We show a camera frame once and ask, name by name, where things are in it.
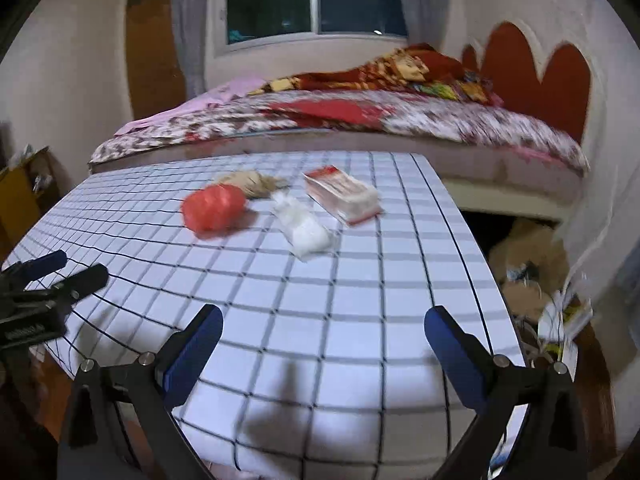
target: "screw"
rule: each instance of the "screw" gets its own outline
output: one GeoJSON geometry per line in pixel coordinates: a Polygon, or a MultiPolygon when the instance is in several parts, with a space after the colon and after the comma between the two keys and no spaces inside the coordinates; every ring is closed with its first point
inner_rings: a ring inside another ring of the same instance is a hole
{"type": "Polygon", "coordinates": [[[500,368],[508,368],[511,365],[511,361],[506,355],[496,354],[494,355],[494,364],[500,368]]]}
{"type": "Polygon", "coordinates": [[[564,363],[557,362],[554,363],[554,370],[558,375],[564,375],[569,371],[569,368],[567,368],[564,363]]]}
{"type": "Polygon", "coordinates": [[[93,359],[85,359],[80,363],[80,369],[83,372],[89,372],[94,368],[94,360],[93,359]]]}
{"type": "Polygon", "coordinates": [[[138,362],[143,366],[149,366],[155,360],[156,356],[151,352],[140,354],[140,357],[138,358],[138,362]]]}

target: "pink blanket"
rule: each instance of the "pink blanket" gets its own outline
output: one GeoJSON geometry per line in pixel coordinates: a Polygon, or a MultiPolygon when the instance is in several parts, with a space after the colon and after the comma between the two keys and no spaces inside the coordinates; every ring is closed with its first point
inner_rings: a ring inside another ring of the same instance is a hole
{"type": "Polygon", "coordinates": [[[190,112],[206,110],[207,107],[210,106],[223,105],[235,97],[244,97],[249,92],[260,88],[265,83],[266,81],[259,77],[238,77],[228,83],[217,86],[204,94],[200,94],[199,96],[194,97],[171,110],[160,112],[159,114],[152,115],[146,119],[131,121],[121,127],[121,129],[114,134],[114,137],[119,137],[131,133],[134,130],[140,130],[141,128],[147,128],[148,126],[154,126],[155,124],[162,124],[172,117],[188,114],[190,112]]]}

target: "plastic bag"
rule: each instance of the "plastic bag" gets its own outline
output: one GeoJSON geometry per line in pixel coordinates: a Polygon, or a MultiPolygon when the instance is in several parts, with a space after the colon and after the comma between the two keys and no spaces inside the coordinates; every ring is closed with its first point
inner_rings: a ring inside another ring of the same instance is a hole
{"type": "Polygon", "coordinates": [[[273,194],[273,212],[282,225],[282,232],[291,244],[291,252],[300,260],[311,253],[329,248],[333,237],[299,200],[282,192],[273,194]]]}
{"type": "Polygon", "coordinates": [[[238,186],[247,198],[267,198],[276,189],[286,187],[287,181],[257,171],[233,171],[220,178],[216,184],[238,186]]]}
{"type": "Polygon", "coordinates": [[[194,233],[204,233],[232,226],[242,216],[245,203],[239,187],[217,184],[191,193],[180,209],[185,227],[194,233]]]}

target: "blue gripper pad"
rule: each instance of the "blue gripper pad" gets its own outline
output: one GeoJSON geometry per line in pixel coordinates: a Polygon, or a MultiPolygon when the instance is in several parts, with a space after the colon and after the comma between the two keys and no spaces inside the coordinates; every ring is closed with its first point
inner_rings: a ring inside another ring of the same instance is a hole
{"type": "Polygon", "coordinates": [[[479,412],[494,379],[491,355],[471,334],[463,332],[443,306],[424,316],[424,335],[453,385],[460,402],[479,412]]]}
{"type": "Polygon", "coordinates": [[[24,277],[28,282],[44,278],[47,274],[66,266],[65,251],[55,251],[24,263],[24,277]]]}
{"type": "Polygon", "coordinates": [[[220,309],[203,306],[181,332],[174,333],[159,350],[156,359],[156,383],[162,389],[162,400],[169,409],[181,406],[198,381],[213,349],[222,336],[220,309]]]}

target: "wooden cabinet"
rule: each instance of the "wooden cabinet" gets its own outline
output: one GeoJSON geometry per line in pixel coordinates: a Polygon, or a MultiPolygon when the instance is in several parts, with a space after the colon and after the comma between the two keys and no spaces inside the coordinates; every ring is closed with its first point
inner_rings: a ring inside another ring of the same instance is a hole
{"type": "Polygon", "coordinates": [[[29,156],[17,168],[0,172],[0,255],[3,260],[59,199],[48,148],[29,156]],[[51,181],[47,187],[34,192],[38,175],[50,175],[51,181]]]}

